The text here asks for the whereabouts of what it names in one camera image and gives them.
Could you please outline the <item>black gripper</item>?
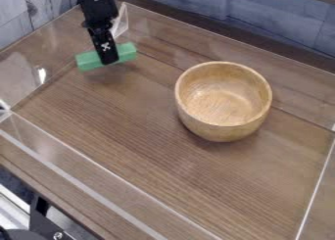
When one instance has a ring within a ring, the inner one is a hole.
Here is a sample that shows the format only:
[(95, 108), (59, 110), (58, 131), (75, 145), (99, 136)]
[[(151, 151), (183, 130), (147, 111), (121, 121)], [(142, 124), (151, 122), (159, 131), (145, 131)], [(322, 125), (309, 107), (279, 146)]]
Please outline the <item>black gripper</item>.
[(111, 21), (119, 16), (115, 0), (78, 0), (78, 2), (101, 61), (105, 65), (113, 64), (119, 60), (119, 55), (111, 32), (106, 28), (111, 28)]

